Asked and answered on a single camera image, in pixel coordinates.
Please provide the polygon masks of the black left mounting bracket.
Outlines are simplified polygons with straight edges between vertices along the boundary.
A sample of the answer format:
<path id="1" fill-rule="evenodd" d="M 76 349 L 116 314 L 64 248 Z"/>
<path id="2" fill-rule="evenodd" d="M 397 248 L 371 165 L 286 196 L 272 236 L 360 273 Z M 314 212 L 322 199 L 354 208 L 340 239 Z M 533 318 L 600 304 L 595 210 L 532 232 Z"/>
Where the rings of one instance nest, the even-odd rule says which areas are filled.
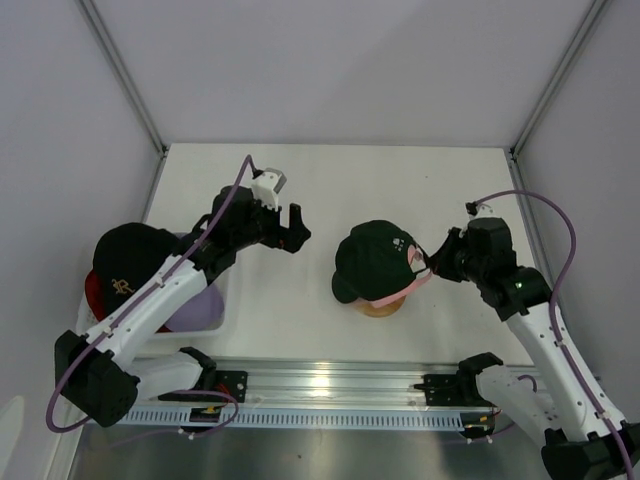
<path id="1" fill-rule="evenodd" d="M 216 372 L 215 388 L 233 397 L 238 403 L 244 403 L 248 390 L 249 374 L 241 370 L 218 370 Z"/>

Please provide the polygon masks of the aluminium frame post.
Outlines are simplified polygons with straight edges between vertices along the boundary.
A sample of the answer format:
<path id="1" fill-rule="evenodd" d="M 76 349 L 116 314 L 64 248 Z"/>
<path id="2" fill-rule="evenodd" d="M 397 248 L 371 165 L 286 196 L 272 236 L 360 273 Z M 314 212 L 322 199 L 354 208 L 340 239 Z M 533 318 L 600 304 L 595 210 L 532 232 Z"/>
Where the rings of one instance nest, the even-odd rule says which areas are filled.
<path id="1" fill-rule="evenodd" d="M 125 99 L 129 103 L 130 108 L 150 140 L 154 150 L 158 155 L 163 156 L 167 151 L 167 145 L 161 137 L 159 129 L 149 112 L 97 3 L 93 0 L 75 0 L 74 4 L 82 14 L 107 65 L 111 69 Z"/>
<path id="2" fill-rule="evenodd" d="M 586 12 L 563 48 L 540 95 L 510 147 L 510 154 L 514 159 L 521 155 L 536 132 L 611 4 L 611 0 L 593 0 L 588 3 Z"/>

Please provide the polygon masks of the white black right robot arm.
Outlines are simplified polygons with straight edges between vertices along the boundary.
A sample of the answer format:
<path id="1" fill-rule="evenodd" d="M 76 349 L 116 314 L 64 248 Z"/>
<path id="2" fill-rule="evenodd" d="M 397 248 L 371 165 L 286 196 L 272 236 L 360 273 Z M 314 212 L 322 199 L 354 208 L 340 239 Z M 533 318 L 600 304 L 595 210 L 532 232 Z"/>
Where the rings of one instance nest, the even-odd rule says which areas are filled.
<path id="1" fill-rule="evenodd" d="M 569 335 L 542 274 L 518 264 L 506 222 L 476 216 L 449 230 L 428 261 L 438 277 L 470 282 L 526 350 L 545 387 L 526 386 L 493 354 L 459 365 L 457 395 L 501 409 L 537 445 L 553 479 L 631 479 L 639 426 L 601 388 Z"/>

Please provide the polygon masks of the dark green cap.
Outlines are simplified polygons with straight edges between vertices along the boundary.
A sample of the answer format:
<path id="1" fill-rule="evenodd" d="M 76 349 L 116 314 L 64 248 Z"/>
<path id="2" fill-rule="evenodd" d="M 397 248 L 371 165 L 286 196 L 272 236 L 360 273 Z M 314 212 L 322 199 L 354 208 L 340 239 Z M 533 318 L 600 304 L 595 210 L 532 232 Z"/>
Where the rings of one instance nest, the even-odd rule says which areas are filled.
<path id="1" fill-rule="evenodd" d="M 408 232 L 387 220 L 371 220 L 353 227 L 340 242 L 331 289 L 341 304 L 379 309 L 410 295 L 431 276 L 428 256 Z"/>

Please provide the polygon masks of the black cap gold logo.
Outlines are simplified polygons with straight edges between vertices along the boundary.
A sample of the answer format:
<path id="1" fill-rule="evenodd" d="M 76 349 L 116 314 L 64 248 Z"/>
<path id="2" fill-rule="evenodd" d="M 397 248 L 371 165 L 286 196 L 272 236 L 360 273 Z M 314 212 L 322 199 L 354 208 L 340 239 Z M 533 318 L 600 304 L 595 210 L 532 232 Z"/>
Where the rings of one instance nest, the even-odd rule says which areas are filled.
<path id="1" fill-rule="evenodd" d="M 143 223 L 123 224 L 99 239 L 91 270 L 111 273 L 117 269 L 131 269 L 150 273 L 152 277 L 177 243 L 178 237 L 167 230 Z"/>

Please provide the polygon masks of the wooden hat stand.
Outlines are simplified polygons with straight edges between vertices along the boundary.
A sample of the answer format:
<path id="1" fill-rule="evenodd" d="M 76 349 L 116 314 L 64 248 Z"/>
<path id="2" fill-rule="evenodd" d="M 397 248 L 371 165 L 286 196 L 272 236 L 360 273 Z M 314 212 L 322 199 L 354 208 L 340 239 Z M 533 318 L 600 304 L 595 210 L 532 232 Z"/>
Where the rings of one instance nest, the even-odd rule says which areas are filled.
<path id="1" fill-rule="evenodd" d="M 354 308 L 361 314 L 370 318 L 385 318 L 395 314 L 405 303 L 406 298 L 401 297 L 386 305 L 376 307 L 369 302 L 359 302 Z"/>

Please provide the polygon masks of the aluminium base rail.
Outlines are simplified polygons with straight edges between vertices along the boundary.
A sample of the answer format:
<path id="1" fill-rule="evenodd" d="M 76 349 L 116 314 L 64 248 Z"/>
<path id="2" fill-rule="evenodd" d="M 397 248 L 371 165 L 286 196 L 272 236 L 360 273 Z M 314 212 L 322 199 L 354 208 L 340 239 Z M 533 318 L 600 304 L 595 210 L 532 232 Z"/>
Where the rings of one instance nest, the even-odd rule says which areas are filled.
<path id="1" fill-rule="evenodd" d="M 424 411 L 414 389 L 426 374 L 458 366 L 416 362 L 216 359 L 221 370 L 248 373 L 244 409 Z"/>

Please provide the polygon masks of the aluminium frame post right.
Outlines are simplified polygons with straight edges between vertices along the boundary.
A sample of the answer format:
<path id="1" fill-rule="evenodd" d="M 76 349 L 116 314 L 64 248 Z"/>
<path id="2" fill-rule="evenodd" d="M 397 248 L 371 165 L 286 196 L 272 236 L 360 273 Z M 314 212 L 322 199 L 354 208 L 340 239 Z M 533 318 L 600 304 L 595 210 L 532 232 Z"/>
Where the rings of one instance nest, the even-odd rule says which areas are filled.
<path id="1" fill-rule="evenodd" d="M 536 132 L 611 4 L 611 0 L 593 0 L 588 3 L 586 12 L 563 48 L 540 95 L 510 147 L 510 154 L 514 159 L 521 155 Z"/>

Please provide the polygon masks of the black right mounting bracket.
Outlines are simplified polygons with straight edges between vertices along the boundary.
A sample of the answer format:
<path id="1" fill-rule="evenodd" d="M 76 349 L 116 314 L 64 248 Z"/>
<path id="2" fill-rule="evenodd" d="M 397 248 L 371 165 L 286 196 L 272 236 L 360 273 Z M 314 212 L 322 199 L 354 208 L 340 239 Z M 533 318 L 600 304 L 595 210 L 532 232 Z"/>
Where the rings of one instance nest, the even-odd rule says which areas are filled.
<path id="1" fill-rule="evenodd" d="M 458 407 L 467 405 L 461 384 L 457 374 L 425 374 L 412 389 L 422 393 L 429 407 Z"/>

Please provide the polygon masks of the black mounting bracket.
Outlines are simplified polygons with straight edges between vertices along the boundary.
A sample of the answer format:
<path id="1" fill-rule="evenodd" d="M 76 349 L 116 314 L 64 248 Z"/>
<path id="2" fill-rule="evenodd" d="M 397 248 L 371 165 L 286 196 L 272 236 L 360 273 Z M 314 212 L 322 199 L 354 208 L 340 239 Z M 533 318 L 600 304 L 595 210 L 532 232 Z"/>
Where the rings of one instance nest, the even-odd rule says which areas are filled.
<path id="1" fill-rule="evenodd" d="M 412 389 L 422 393 L 429 407 L 458 407 L 467 405 L 461 384 L 457 374 L 425 374 Z"/>
<path id="2" fill-rule="evenodd" d="M 248 390 L 249 374 L 241 370 L 218 370 L 216 372 L 215 388 L 233 397 L 238 403 L 244 403 Z"/>

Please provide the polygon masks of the red cap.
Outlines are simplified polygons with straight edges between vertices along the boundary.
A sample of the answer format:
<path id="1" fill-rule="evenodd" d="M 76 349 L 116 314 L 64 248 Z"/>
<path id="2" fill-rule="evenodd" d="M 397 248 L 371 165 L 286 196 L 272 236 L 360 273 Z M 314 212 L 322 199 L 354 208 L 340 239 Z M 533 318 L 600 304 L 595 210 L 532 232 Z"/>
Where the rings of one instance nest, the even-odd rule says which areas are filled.
<path id="1" fill-rule="evenodd" d="M 131 269 L 111 273 L 91 270 L 85 279 L 84 293 L 96 320 L 101 322 L 118 310 L 150 278 L 150 273 Z"/>

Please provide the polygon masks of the lilac cap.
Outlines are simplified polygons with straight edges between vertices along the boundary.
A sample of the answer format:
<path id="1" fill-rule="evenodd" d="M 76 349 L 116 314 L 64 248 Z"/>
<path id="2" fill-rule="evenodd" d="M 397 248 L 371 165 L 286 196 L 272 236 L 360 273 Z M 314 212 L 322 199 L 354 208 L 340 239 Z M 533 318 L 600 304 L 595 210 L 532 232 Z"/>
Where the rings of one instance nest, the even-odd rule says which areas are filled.
<path id="1" fill-rule="evenodd" d="M 164 324 L 171 332 L 216 330 L 224 321 L 224 298 L 215 284 L 182 305 Z"/>

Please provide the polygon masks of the white plastic bin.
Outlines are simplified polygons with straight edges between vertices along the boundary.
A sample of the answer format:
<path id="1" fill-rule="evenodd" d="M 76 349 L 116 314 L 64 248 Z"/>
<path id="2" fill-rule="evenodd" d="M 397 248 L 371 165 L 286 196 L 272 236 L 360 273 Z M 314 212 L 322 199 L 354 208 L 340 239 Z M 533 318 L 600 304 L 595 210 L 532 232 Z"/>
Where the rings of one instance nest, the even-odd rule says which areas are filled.
<path id="1" fill-rule="evenodd" d="M 168 260 L 164 262 L 162 267 L 159 267 L 159 271 L 157 272 L 157 277 L 160 277 L 161 274 L 165 274 L 166 271 L 169 270 L 170 267 L 173 267 L 180 258 L 180 255 L 169 255 Z M 155 294 L 161 293 L 163 290 L 169 290 L 173 292 L 177 291 L 178 287 L 182 285 L 181 280 L 178 281 L 178 277 L 184 277 L 184 272 L 173 273 L 169 280 L 164 280 L 165 288 L 158 288 L 154 291 Z M 224 311 L 224 321 L 223 324 L 216 330 L 205 330 L 199 332 L 186 332 L 186 333 L 177 333 L 177 332 L 156 332 L 151 335 L 149 338 L 145 340 L 145 342 L 138 342 L 137 340 L 135 346 L 138 348 L 135 351 L 136 357 L 141 356 L 149 356 L 149 355 L 161 355 L 160 348 L 162 345 L 179 347 L 179 346 L 196 346 L 199 341 L 210 340 L 216 336 L 219 336 L 224 330 L 227 328 L 227 325 L 230 325 L 231 322 L 231 313 L 232 307 L 237 306 L 238 303 L 233 295 L 230 296 L 231 287 L 233 286 L 233 281 L 236 280 L 233 272 L 230 269 L 227 269 L 223 272 L 213 283 L 220 290 L 225 303 L 225 311 Z M 94 315 L 92 314 L 88 303 L 85 298 L 85 293 L 80 301 L 80 306 L 78 310 L 78 319 L 76 322 L 75 333 L 80 335 L 86 333 L 88 330 L 93 329 L 99 322 L 96 320 Z"/>

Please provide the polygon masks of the aluminium frame post left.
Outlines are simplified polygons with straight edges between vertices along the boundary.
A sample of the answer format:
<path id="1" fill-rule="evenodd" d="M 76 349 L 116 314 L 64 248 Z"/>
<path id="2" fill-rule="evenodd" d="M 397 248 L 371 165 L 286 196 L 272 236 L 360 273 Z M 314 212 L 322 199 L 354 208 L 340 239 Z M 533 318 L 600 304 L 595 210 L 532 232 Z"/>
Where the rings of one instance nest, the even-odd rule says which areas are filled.
<path id="1" fill-rule="evenodd" d="M 82 14 L 107 65 L 111 69 L 125 99 L 129 103 L 130 108 L 150 140 L 154 150 L 158 155 L 163 156 L 167 151 L 167 145 L 161 137 L 159 129 L 149 112 L 97 3 L 93 0 L 75 0 L 74 4 Z"/>

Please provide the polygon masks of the pink cap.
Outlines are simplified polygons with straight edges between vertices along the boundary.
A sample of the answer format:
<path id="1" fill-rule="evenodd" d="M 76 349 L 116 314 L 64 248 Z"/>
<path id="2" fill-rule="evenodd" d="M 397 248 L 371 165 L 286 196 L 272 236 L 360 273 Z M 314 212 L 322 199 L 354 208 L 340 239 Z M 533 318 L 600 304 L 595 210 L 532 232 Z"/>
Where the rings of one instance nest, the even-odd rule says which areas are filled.
<path id="1" fill-rule="evenodd" d="M 384 253 L 380 260 L 374 258 L 365 261 L 364 273 L 353 287 L 356 298 L 349 305 L 369 302 L 380 307 L 401 297 L 407 298 L 431 277 L 423 249 L 415 243 L 407 243 L 404 250 Z"/>

